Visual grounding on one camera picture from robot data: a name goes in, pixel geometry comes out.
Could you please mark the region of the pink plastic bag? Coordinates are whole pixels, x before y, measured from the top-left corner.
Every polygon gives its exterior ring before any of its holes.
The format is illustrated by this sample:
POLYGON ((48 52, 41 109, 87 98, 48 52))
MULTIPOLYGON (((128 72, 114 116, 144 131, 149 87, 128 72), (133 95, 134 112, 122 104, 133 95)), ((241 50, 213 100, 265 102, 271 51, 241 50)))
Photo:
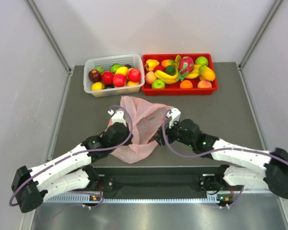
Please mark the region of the pink plastic bag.
POLYGON ((132 96, 123 96, 120 106, 132 118, 132 144, 115 149, 111 155, 132 164, 147 158, 157 147, 158 143, 152 137, 162 125, 164 114, 170 107, 132 96))

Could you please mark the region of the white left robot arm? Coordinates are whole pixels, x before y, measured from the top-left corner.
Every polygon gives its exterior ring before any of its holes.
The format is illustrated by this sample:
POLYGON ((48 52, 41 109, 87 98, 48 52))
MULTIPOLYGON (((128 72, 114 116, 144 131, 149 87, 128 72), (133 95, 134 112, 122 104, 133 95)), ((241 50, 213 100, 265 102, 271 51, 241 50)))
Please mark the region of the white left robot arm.
POLYGON ((121 146, 132 143, 133 125, 115 122, 100 135, 88 137, 67 153, 39 166, 22 166, 15 172, 9 201, 22 213, 38 208, 53 196, 99 186, 99 178, 91 164, 106 158, 121 146))

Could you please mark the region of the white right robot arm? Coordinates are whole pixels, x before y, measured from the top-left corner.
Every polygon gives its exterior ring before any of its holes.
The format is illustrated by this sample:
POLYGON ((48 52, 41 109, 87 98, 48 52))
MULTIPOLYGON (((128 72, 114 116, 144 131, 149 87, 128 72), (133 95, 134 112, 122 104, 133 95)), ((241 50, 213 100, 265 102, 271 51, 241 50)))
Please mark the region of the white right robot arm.
POLYGON ((153 139, 160 146, 174 141, 189 146, 194 158, 228 162, 215 172, 214 182, 221 190, 241 185, 267 189, 288 199, 288 152, 284 149, 263 151, 237 146, 202 132, 190 119, 161 125, 153 139))

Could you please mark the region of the green yellow mango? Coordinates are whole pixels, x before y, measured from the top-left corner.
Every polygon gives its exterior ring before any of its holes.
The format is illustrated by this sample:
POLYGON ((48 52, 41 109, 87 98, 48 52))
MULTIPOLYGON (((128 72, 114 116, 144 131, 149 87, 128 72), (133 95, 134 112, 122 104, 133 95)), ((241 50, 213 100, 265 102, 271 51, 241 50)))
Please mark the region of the green yellow mango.
POLYGON ((216 79, 215 72, 206 65, 201 65, 199 67, 199 74, 202 76, 206 81, 214 81, 216 79))

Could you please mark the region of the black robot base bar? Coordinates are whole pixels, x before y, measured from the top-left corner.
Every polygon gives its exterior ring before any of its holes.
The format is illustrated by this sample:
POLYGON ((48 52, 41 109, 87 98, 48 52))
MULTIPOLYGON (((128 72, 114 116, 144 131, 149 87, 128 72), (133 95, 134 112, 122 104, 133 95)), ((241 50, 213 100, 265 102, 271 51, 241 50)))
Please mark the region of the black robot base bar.
POLYGON ((204 203, 231 207, 243 191, 220 182, 210 168, 108 169, 94 190, 107 203, 204 203))

